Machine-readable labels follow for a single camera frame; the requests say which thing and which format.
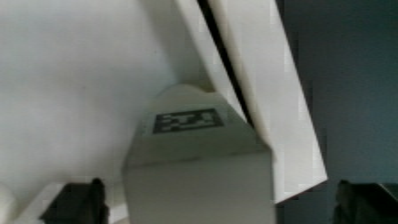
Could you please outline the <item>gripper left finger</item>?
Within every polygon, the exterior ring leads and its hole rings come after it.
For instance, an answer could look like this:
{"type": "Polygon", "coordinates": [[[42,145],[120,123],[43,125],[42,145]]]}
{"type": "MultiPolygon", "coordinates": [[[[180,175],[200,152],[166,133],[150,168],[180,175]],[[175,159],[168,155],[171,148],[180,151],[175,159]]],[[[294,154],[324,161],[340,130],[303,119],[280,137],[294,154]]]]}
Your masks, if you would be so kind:
{"type": "Polygon", "coordinates": [[[109,224],[106,184],[68,183],[40,216],[43,224],[109,224]]]}

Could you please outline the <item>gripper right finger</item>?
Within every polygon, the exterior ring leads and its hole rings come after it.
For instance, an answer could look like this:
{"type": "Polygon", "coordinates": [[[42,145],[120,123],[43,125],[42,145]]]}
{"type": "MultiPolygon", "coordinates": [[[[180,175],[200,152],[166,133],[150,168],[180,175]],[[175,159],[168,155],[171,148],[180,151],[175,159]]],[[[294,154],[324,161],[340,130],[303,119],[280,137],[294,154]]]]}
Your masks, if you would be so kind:
{"type": "Polygon", "coordinates": [[[340,181],[333,224],[398,224],[398,183],[340,181]]]}

